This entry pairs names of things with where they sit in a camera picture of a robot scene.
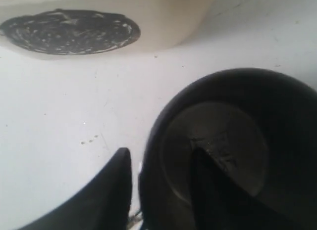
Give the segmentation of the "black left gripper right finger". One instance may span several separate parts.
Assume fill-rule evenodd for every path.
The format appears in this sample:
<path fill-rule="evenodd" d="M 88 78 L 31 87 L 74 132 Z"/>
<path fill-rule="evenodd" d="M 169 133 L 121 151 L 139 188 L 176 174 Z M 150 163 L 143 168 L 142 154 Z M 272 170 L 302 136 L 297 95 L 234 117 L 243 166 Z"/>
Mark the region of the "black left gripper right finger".
<path fill-rule="evenodd" d="M 190 164 L 190 193 L 199 230 L 293 230 L 294 223 L 251 197 L 202 148 Z"/>

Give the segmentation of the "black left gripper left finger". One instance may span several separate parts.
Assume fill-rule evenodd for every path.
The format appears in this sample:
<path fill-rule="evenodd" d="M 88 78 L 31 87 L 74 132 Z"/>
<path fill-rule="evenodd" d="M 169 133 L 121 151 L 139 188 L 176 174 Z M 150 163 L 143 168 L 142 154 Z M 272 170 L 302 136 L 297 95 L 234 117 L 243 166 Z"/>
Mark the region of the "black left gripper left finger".
<path fill-rule="evenodd" d="M 76 195 L 24 229 L 125 230 L 131 198 L 131 154 L 128 148 L 119 148 Z"/>

